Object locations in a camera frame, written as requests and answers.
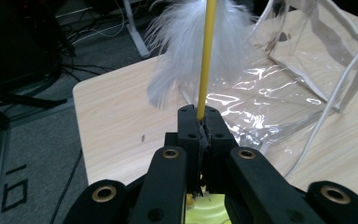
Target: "gray carpet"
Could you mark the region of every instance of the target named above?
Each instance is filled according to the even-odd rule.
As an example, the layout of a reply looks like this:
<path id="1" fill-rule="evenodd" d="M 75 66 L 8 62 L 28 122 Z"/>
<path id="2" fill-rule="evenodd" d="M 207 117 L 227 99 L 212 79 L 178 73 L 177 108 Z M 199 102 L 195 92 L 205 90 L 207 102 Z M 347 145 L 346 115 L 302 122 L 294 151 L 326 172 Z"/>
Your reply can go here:
<path id="1" fill-rule="evenodd" d="M 147 24 L 156 16 L 156 12 L 148 11 L 147 1 L 131 6 L 136 11 L 136 26 L 144 36 Z M 68 0 L 56 13 L 66 35 L 73 34 L 74 30 L 100 16 L 92 9 L 63 16 L 88 7 L 83 0 Z M 71 101 L 72 89 L 79 80 L 95 77 L 93 73 L 103 74 L 142 60 L 128 30 L 122 27 L 119 11 L 114 14 L 116 16 L 111 19 L 93 26 L 94 31 L 84 32 L 78 37 L 73 59 L 67 56 L 65 50 L 62 52 L 62 63 L 67 64 L 62 69 L 62 75 L 52 86 L 34 97 Z M 109 27 L 113 28 L 102 33 L 95 32 Z M 11 118 L 41 111 L 40 108 L 23 105 L 8 105 L 1 110 Z M 5 183 L 0 202 L 2 224 L 62 223 L 71 205 L 88 185 L 85 164 L 83 158 L 79 157 L 81 145 L 74 107 L 69 103 L 64 110 L 42 113 L 39 117 L 10 129 Z M 71 173 L 73 177 L 64 192 Z"/>

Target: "fluffy white feather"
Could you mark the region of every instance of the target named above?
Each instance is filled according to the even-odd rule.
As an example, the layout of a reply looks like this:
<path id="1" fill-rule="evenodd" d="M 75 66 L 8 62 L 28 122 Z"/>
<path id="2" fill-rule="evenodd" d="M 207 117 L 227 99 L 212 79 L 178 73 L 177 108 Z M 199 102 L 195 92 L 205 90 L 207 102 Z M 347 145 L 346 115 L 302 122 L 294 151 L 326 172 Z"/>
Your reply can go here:
<path id="1" fill-rule="evenodd" d="M 167 2 L 172 4 L 152 21 L 146 34 L 149 48 L 166 49 L 147 88 L 149 101 L 163 107 L 172 97 L 175 102 L 180 90 L 187 102 L 195 105 L 200 85 L 206 0 Z M 217 0 L 215 13 L 209 91 L 235 83 L 255 55 L 248 43 L 253 19 L 248 10 L 230 0 Z"/>

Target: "feather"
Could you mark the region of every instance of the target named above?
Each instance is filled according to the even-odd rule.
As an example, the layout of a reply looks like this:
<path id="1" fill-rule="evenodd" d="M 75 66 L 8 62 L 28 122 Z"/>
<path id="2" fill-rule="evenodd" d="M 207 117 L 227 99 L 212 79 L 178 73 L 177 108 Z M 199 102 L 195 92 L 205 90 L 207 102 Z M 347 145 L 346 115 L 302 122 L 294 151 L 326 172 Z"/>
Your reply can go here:
<path id="1" fill-rule="evenodd" d="M 198 101 L 206 0 L 168 0 L 171 4 L 148 27 L 150 49 L 166 49 L 147 88 L 157 107 L 177 102 L 181 92 L 188 103 Z M 254 17 L 230 0 L 217 0 L 208 90 L 234 84 L 255 60 L 248 42 Z"/>

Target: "table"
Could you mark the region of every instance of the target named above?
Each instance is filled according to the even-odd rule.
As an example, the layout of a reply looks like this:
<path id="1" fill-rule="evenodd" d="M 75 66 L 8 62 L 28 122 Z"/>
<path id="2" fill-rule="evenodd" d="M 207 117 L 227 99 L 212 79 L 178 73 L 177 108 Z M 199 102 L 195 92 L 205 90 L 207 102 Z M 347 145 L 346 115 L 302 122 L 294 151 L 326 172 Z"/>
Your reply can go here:
<path id="1" fill-rule="evenodd" d="M 358 27 L 358 18 L 349 17 Z M 163 146 L 164 134 L 176 132 L 176 110 L 157 110 L 145 93 L 156 61 L 152 58 L 75 86 L 89 184 L 102 179 L 129 184 L 146 173 L 153 153 Z M 303 190 L 320 180 L 358 194 L 358 92 L 343 113 L 326 120 L 306 158 L 288 178 Z"/>

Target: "feather duster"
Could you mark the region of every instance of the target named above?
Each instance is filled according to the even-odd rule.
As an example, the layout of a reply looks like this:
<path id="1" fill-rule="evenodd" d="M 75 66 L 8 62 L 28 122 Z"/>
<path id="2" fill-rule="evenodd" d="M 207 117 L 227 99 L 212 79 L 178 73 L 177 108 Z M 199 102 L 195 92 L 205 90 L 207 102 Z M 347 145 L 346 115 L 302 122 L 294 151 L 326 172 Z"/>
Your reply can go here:
<path id="1" fill-rule="evenodd" d="M 175 102 L 179 92 L 189 104 L 195 105 L 207 1 L 167 2 L 171 4 L 150 23 L 146 33 L 150 49 L 166 49 L 158 58 L 147 94 L 150 103 L 157 107 Z M 235 83 L 243 75 L 244 67 L 255 59 L 255 50 L 248 42 L 253 19 L 245 7 L 230 0 L 217 0 L 208 90 Z"/>

